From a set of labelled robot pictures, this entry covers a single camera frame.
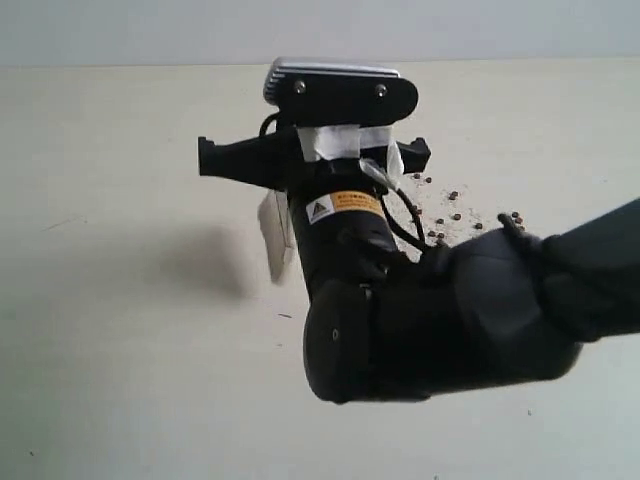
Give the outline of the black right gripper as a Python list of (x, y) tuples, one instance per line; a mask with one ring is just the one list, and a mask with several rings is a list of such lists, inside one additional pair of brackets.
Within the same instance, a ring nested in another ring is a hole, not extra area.
[(430, 156), (424, 139), (398, 143), (389, 126), (286, 127), (229, 145), (198, 139), (201, 176), (285, 192), (331, 176), (369, 177), (394, 189), (402, 175), (423, 172)]

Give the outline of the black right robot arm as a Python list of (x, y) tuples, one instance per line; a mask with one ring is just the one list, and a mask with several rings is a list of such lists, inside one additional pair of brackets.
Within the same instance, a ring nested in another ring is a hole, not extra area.
[(309, 296), (303, 363), (336, 404), (554, 380), (582, 347), (639, 330), (639, 204), (536, 237), (508, 215), (456, 246), (390, 218), (395, 153), (422, 169), (426, 143), (377, 141), (312, 159), (293, 128), (230, 145), (198, 141), (203, 176), (283, 192)]

